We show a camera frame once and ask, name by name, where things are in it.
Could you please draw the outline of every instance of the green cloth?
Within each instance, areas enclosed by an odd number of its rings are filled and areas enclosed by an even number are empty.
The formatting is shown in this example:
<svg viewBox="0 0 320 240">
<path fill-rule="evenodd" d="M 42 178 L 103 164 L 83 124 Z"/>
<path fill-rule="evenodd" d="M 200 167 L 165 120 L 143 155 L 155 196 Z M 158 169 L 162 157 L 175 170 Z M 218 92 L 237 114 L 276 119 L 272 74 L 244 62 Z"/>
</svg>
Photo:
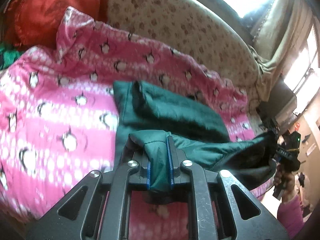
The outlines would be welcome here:
<svg viewBox="0 0 320 240">
<path fill-rule="evenodd" d="M 5 70 L 10 67 L 23 52 L 13 49 L 12 46 L 1 43 L 0 44 L 0 70 Z"/>
<path fill-rule="evenodd" d="M 146 82 L 114 82 L 113 90 L 119 110 L 115 166 L 125 154 L 129 136 L 150 159 L 152 191 L 170 190 L 169 135 L 189 160 L 210 171 L 229 169 L 249 189 L 273 175 L 275 165 L 269 165 L 272 150 L 266 149 L 276 146 L 274 133 L 233 143 L 221 117 L 196 101 Z"/>
</svg>

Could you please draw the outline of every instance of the bed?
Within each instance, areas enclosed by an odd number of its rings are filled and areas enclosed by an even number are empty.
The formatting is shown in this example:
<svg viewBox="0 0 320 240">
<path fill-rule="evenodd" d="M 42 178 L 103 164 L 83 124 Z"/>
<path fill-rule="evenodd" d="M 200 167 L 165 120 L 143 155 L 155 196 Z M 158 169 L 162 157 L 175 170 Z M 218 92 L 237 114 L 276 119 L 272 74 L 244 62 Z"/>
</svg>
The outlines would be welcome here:
<svg viewBox="0 0 320 240">
<path fill-rule="evenodd" d="M 222 115 L 231 139 L 251 139 L 259 132 L 259 120 L 252 116 L 250 121 L 257 121 L 250 124 L 247 117 L 248 102 L 256 98 L 255 60 L 240 37 L 213 12 L 195 0 L 109 0 L 108 17 L 110 26 L 70 8 L 57 34 L 57 50 L 33 47 L 1 78 L 0 203 L 20 222 L 40 218 L 89 171 L 113 169 L 117 127 L 112 99 L 115 79 L 138 78 L 184 96 L 191 94 L 216 111 L 223 110 L 215 99 L 215 85 L 220 84 L 227 93 L 245 98 L 229 97 L 232 102 L 228 102 Z M 75 22 L 86 24 L 76 26 Z M 99 42 L 88 45 L 88 40 L 82 40 L 88 37 L 89 29 L 99 33 Z M 139 64 L 124 62 L 115 52 L 130 42 L 138 44 L 139 51 L 145 50 L 135 60 Z M 179 57 L 189 67 L 179 74 L 161 68 L 149 71 L 152 68 L 148 64 L 169 56 Z M 65 68 L 66 62 L 68 66 L 70 62 L 81 62 L 73 64 L 80 70 L 84 69 L 82 64 L 92 69 L 71 73 Z M 190 81 L 193 71 L 209 80 L 202 94 L 198 94 L 196 82 Z M 73 93 L 64 90 L 66 87 Z M 65 103 L 66 98 L 73 105 Z M 95 129 L 96 137 L 92 139 L 81 127 Z M 92 145 L 101 151 L 93 153 Z M 271 184 L 272 180 L 253 193 L 259 197 Z M 163 219 L 153 206 L 141 203 L 140 199 L 139 193 L 133 194 L 132 239 L 160 239 L 163 232 L 162 239 L 186 236 L 185 204 L 169 204 L 169 213 Z"/>
</svg>

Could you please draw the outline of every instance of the red pillow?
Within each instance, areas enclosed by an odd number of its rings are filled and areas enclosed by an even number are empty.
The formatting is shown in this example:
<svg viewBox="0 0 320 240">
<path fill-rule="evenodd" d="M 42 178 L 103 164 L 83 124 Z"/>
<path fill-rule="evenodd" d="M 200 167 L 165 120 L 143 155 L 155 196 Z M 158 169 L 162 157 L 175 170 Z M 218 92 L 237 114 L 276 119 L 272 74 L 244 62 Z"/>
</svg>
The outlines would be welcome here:
<svg viewBox="0 0 320 240">
<path fill-rule="evenodd" d="M 9 28 L 5 41 L 21 49 L 35 45 L 55 49 L 56 34 L 68 6 L 106 22 L 107 3 L 102 0 L 100 6 L 100 0 L 12 0 L 6 12 Z"/>
</svg>

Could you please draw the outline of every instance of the penguin print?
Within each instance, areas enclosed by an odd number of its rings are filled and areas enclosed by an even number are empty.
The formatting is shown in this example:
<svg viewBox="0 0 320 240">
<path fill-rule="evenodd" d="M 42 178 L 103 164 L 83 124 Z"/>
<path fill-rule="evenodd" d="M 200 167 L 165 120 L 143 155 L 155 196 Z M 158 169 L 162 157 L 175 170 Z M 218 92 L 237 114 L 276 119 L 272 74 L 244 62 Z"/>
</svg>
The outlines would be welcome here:
<svg viewBox="0 0 320 240">
<path fill-rule="evenodd" d="M 249 124 L 245 122 L 245 123 L 242 125 L 242 127 L 243 127 L 244 129 L 247 129 L 247 130 L 248 130 L 248 129 L 249 129 Z"/>
<path fill-rule="evenodd" d="M 39 82 L 38 72 L 35 72 L 35 71 L 31 72 L 29 76 L 30 87 L 36 88 L 36 86 L 38 85 L 38 82 Z"/>
<path fill-rule="evenodd" d="M 70 78 L 67 77 L 58 77 L 58 86 L 67 86 L 70 82 Z"/>
<path fill-rule="evenodd" d="M 100 171 L 101 171 L 102 173 L 108 172 L 108 171 L 110 171 L 110 170 L 111 170 L 111 168 L 108 167 L 108 166 L 101 166 L 101 168 L 100 168 Z"/>
<path fill-rule="evenodd" d="M 191 70 L 187 70 L 184 72 L 186 79 L 189 81 L 192 78 Z"/>
<path fill-rule="evenodd" d="M 222 103 L 222 104 L 220 105 L 220 109 L 221 109 L 222 111 L 224 111 L 226 108 L 227 108 L 227 104 Z"/>
<path fill-rule="evenodd" d="M 219 90 L 218 90 L 218 88 L 215 88 L 215 90 L 213 91 L 213 95 L 214 95 L 215 97 L 217 97 L 217 96 L 219 95 Z"/>
<path fill-rule="evenodd" d="M 91 74 L 90 74 L 90 80 L 91 80 L 92 82 L 97 82 L 97 80 L 98 80 L 98 74 L 97 74 L 96 71 L 91 72 Z"/>
<path fill-rule="evenodd" d="M 191 100 L 196 100 L 196 97 L 195 97 L 195 95 L 187 95 L 187 98 L 190 98 Z"/>
<path fill-rule="evenodd" d="M 79 60 L 83 59 L 86 53 L 87 53 L 87 50 L 85 48 L 79 49 L 78 51 Z"/>
<path fill-rule="evenodd" d="M 128 41 L 137 41 L 139 36 L 137 34 L 129 33 L 128 34 Z"/>
<path fill-rule="evenodd" d="M 66 151 L 72 152 L 76 150 L 78 145 L 77 138 L 74 134 L 72 134 L 71 128 L 69 128 L 69 130 L 59 138 L 59 140 L 62 141 L 62 145 Z"/>
<path fill-rule="evenodd" d="M 62 64 L 63 55 L 64 55 L 64 50 L 63 48 L 60 48 L 58 51 L 58 60 L 57 60 L 58 64 Z"/>
<path fill-rule="evenodd" d="M 15 132 L 17 129 L 17 110 L 15 113 L 10 113 L 7 116 L 8 120 L 9 120 L 9 131 L 10 132 Z"/>
<path fill-rule="evenodd" d="M 167 87 L 170 82 L 170 77 L 167 76 L 166 74 L 162 74 L 159 76 L 159 81 L 163 87 Z"/>
<path fill-rule="evenodd" d="M 149 64 L 153 64 L 155 62 L 155 57 L 152 55 L 152 51 L 144 56 L 144 58 Z"/>
<path fill-rule="evenodd" d="M 28 148 L 19 151 L 19 160 L 26 172 L 30 171 L 33 174 L 36 173 L 37 156 L 38 154 L 35 150 L 29 150 Z"/>
<path fill-rule="evenodd" d="M 53 105 L 51 103 L 47 103 L 47 102 L 42 102 L 41 104 L 39 104 L 37 107 L 39 116 L 49 115 L 49 113 L 51 112 L 52 106 Z"/>
<path fill-rule="evenodd" d="M 83 92 L 81 95 L 76 96 L 74 100 L 78 106 L 84 106 L 88 102 L 88 99 L 84 96 Z"/>
<path fill-rule="evenodd" d="M 124 61 L 118 60 L 113 64 L 113 67 L 117 72 L 124 71 L 125 68 L 127 67 L 127 63 Z"/>
<path fill-rule="evenodd" d="M 172 47 L 170 48 L 170 51 L 171 51 L 172 56 L 175 56 L 178 54 L 178 51 Z"/>
<path fill-rule="evenodd" d="M 0 184 L 2 185 L 4 190 L 8 190 L 7 178 L 5 176 L 2 164 L 1 164 L 1 169 L 0 169 Z"/>
<path fill-rule="evenodd" d="M 203 95 L 203 93 L 201 91 L 197 91 L 195 93 L 195 98 L 196 98 L 197 101 L 199 101 L 199 102 L 201 102 L 203 104 L 205 103 L 204 95 Z"/>
<path fill-rule="evenodd" d="M 111 131 L 117 131 L 119 118 L 116 115 L 113 115 L 110 112 L 104 113 L 100 115 L 99 120 Z"/>
<path fill-rule="evenodd" d="M 207 77 L 207 78 L 212 78 L 212 75 L 208 72 L 208 70 L 204 70 L 203 71 L 204 75 Z"/>
<path fill-rule="evenodd" d="M 194 101 L 204 102 L 204 96 L 201 91 L 197 91 L 194 95 L 187 95 L 187 98 L 190 98 Z"/>
<path fill-rule="evenodd" d="M 106 92 L 107 92 L 109 95 L 112 95 L 112 96 L 113 96 L 113 87 L 111 87 L 111 88 L 106 88 Z"/>
<path fill-rule="evenodd" d="M 104 43 L 102 43 L 102 44 L 100 45 L 100 49 L 101 49 L 101 53 L 102 53 L 102 54 L 107 54 L 107 53 L 109 52 L 110 46 L 109 46 L 109 44 L 108 44 L 108 39 L 107 39 L 106 42 L 104 42 Z"/>
</svg>

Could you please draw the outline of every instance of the black metal frame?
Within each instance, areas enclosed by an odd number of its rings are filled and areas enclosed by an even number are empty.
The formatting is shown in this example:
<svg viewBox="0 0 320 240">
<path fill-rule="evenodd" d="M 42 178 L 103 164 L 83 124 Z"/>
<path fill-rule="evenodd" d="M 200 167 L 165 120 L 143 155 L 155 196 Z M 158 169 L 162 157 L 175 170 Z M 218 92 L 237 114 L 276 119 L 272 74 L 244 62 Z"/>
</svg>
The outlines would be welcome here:
<svg viewBox="0 0 320 240">
<path fill-rule="evenodd" d="M 229 171 L 218 174 L 186 160 L 171 136 L 167 145 L 172 192 L 186 191 L 188 196 L 189 239 L 289 239 L 276 218 Z M 35 223 L 26 239 L 129 239 L 131 192 L 147 190 L 148 164 L 148 157 L 136 151 L 114 171 L 91 171 Z"/>
</svg>

